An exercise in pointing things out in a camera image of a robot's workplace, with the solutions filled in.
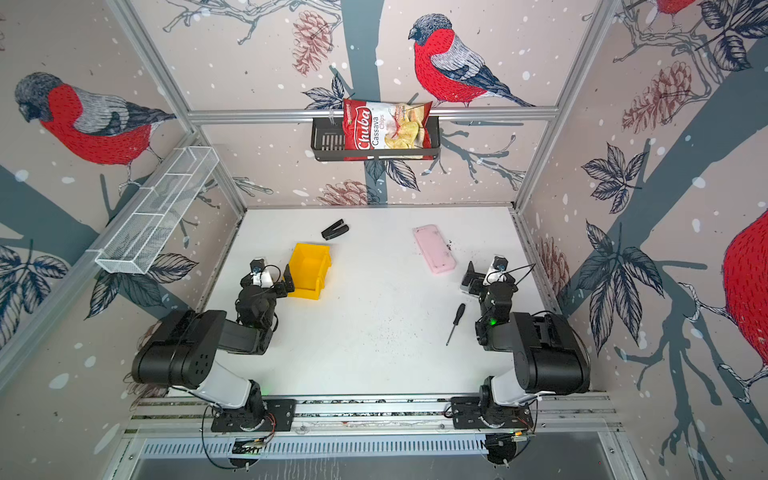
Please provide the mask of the black screwdriver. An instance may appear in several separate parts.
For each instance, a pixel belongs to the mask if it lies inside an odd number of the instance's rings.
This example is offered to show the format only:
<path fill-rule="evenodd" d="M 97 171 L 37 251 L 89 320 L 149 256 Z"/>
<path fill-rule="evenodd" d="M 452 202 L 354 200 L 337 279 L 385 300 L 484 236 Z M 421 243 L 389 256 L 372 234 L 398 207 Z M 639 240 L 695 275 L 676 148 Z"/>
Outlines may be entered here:
<path fill-rule="evenodd" d="M 457 326 L 459 325 L 459 323 L 460 323 L 460 321 L 461 321 L 465 311 L 466 311 L 466 304 L 465 303 L 461 303 L 458 306 L 457 310 L 456 310 L 454 319 L 452 321 L 452 325 L 451 325 L 451 330 L 450 330 L 449 336 L 448 336 L 448 338 L 447 338 L 447 340 L 445 342 L 445 346 L 449 346 L 450 345 L 450 342 L 452 340 L 454 332 L 455 332 Z"/>

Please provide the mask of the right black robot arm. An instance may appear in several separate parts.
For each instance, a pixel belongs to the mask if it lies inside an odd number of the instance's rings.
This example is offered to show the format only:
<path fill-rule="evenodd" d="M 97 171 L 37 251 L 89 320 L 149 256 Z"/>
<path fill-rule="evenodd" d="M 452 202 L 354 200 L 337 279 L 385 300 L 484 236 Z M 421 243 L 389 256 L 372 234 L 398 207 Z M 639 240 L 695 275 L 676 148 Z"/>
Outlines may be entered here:
<path fill-rule="evenodd" d="M 581 340 L 561 316 L 549 310 L 515 312 L 519 291 L 507 259 L 496 256 L 485 272 L 470 263 L 461 290 L 475 297 L 480 317 L 475 337 L 486 352 L 510 357 L 511 369 L 487 377 L 476 397 L 453 397 L 443 411 L 456 429 L 518 429 L 533 433 L 531 407 L 545 396 L 585 393 L 590 365 Z"/>

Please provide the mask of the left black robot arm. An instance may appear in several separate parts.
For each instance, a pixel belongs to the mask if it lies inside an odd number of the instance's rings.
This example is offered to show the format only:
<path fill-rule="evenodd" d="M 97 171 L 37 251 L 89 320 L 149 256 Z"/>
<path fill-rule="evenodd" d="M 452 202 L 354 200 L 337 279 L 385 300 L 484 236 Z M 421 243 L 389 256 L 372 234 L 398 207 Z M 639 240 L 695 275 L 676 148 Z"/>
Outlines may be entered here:
<path fill-rule="evenodd" d="M 166 316 L 133 360 L 131 377 L 142 385 L 182 390 L 212 409 L 216 433 L 264 432 L 291 429 L 296 402 L 266 400 L 257 381 L 234 373 L 216 359 L 220 351 L 236 355 L 267 352 L 279 318 L 277 300 L 295 291 L 288 267 L 273 278 L 270 264 L 250 262 L 240 281 L 236 318 L 223 310 L 175 311 Z"/>

